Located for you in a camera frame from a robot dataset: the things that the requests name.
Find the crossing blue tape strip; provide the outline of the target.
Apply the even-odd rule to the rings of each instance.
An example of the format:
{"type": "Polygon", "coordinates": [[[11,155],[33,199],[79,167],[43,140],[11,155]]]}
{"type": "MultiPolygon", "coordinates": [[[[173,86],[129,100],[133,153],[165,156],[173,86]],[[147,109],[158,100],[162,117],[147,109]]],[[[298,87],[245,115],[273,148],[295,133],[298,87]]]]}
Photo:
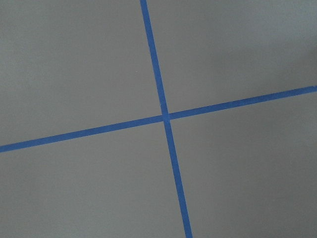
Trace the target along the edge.
{"type": "MultiPolygon", "coordinates": [[[[283,92],[266,94],[266,95],[257,96],[257,97],[251,97],[251,98],[246,98],[246,99],[241,99],[241,100],[236,100],[231,102],[225,102],[225,103],[220,103],[220,104],[215,104],[215,105],[210,105],[210,106],[205,106],[200,108],[174,112],[169,114],[169,118],[170,119],[186,118],[190,116],[207,114],[211,112],[217,112],[217,111],[227,110],[227,109],[236,108],[236,107],[242,107],[242,106],[267,102],[267,101],[273,101],[273,100],[287,98],[287,97],[294,97],[298,95],[314,93],[316,91],[317,91],[316,86],[309,86],[304,88],[287,90],[283,92]]],[[[54,136],[48,136],[48,137],[43,137],[38,139],[12,143],[8,145],[2,145],[0,147],[0,151],[4,153],[4,152],[20,150],[20,149],[29,148],[29,147],[35,147],[35,146],[65,141],[65,140],[81,138],[85,136],[91,136],[91,135],[107,133],[111,131],[138,127],[138,126],[147,125],[147,124],[158,123],[161,121],[163,121],[162,115],[143,118],[143,119],[136,119],[131,121],[125,121],[125,122],[120,122],[120,123],[90,128],[90,129],[84,129],[80,131],[74,131],[70,133],[64,133],[64,134],[59,134],[54,136]]]]}

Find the long blue tape strip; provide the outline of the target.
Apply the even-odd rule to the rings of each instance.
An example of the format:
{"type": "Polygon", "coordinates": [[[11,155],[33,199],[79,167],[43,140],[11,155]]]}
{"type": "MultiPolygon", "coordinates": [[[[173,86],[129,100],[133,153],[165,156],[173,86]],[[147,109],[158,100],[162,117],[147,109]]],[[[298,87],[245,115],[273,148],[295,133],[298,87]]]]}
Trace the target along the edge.
{"type": "Polygon", "coordinates": [[[140,5],[141,5],[141,11],[143,15],[145,31],[147,35],[147,41],[148,41],[148,46],[149,46],[149,51],[151,56],[154,77],[156,81],[158,99],[159,99],[159,104],[161,109],[162,120],[164,124],[167,145],[169,149],[169,155],[170,155],[171,166],[172,166],[172,171],[174,176],[174,182],[176,186],[178,203],[179,203],[180,212],[181,212],[181,218],[183,222],[184,233],[185,233],[185,237],[191,238],[193,234],[192,234],[190,219],[188,215],[186,198],[185,198],[181,172],[180,172],[180,167],[179,167],[176,148],[175,148],[175,142],[173,138],[173,132],[172,132],[171,123],[170,123],[170,116],[169,116],[169,111],[167,107],[166,96],[164,92],[164,85],[163,85],[163,80],[161,76],[159,60],[157,56],[157,50],[156,50],[155,39],[153,35],[147,1],[146,0],[140,1],[140,5]]]}

